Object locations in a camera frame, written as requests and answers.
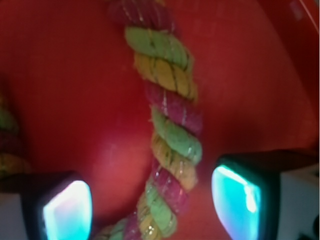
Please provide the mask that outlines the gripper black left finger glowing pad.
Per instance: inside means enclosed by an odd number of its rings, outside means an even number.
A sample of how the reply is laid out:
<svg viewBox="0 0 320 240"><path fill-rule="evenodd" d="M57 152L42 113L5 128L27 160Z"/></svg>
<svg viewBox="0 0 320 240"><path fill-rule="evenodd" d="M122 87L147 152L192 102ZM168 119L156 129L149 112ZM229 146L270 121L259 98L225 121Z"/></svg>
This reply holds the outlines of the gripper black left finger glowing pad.
<svg viewBox="0 0 320 240"><path fill-rule="evenodd" d="M2 240L88 240L93 202L73 171L20 173L0 181Z"/></svg>

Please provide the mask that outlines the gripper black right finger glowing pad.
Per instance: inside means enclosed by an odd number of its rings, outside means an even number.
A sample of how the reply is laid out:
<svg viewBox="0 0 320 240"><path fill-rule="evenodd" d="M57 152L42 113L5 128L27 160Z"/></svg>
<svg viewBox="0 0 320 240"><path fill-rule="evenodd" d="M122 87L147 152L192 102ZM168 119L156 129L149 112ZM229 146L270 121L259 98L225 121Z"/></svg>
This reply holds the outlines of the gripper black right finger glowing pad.
<svg viewBox="0 0 320 240"><path fill-rule="evenodd" d="M218 219L233 240L317 240L320 159L307 149L221 155L211 177Z"/></svg>

